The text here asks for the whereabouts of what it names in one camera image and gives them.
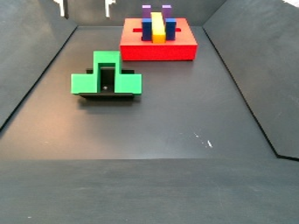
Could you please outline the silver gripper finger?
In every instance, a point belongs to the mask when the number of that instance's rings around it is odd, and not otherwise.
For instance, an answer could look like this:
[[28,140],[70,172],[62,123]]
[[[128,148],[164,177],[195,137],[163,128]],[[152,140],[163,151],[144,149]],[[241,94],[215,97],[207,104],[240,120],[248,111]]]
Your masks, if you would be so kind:
[[109,18],[110,17],[110,13],[109,13],[109,7],[112,4],[116,4],[117,0],[105,0],[104,4],[105,4],[105,17]]
[[65,17],[64,0],[52,0],[60,6],[60,16]]

